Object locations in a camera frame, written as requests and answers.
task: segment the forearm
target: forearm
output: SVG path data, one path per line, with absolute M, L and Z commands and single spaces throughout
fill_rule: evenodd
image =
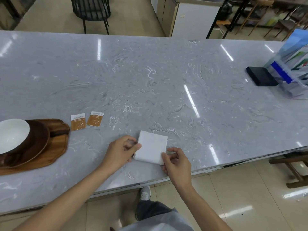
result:
M 75 186 L 18 226 L 14 231 L 60 230 L 109 176 L 102 169 L 93 171 Z
M 195 191 L 192 185 L 186 188 L 180 188 L 178 192 L 202 231 L 232 231 L 208 203 Z

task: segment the black chair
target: black chair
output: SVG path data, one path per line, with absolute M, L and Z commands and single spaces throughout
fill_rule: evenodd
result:
M 86 34 L 86 20 L 87 21 L 104 21 L 107 34 L 108 21 L 110 16 L 109 0 L 71 0 L 74 14 L 83 20 L 83 29 Z

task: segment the jeans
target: jeans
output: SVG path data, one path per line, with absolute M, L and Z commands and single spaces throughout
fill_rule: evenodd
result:
M 171 209 L 161 202 L 154 202 L 151 200 L 140 200 L 137 205 L 136 219 L 138 221 L 141 221 L 149 217 L 157 216 L 172 211 L 177 212 L 175 208 Z

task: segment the gray shirt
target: gray shirt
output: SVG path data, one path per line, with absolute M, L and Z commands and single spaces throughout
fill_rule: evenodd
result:
M 193 228 L 177 212 L 168 212 L 138 221 L 120 231 L 193 231 Z

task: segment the hand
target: hand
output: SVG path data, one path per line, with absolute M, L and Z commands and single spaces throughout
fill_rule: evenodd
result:
M 131 156 L 141 148 L 141 144 L 132 145 L 129 140 L 136 143 L 132 136 L 125 135 L 109 144 L 105 157 L 99 168 L 106 169 L 110 175 L 114 174 L 119 168 L 130 162 Z
M 165 165 L 163 171 L 168 174 L 175 188 L 179 190 L 192 187 L 191 180 L 191 163 L 181 148 L 170 147 L 168 151 L 175 152 L 167 155 L 165 152 L 161 154 Z

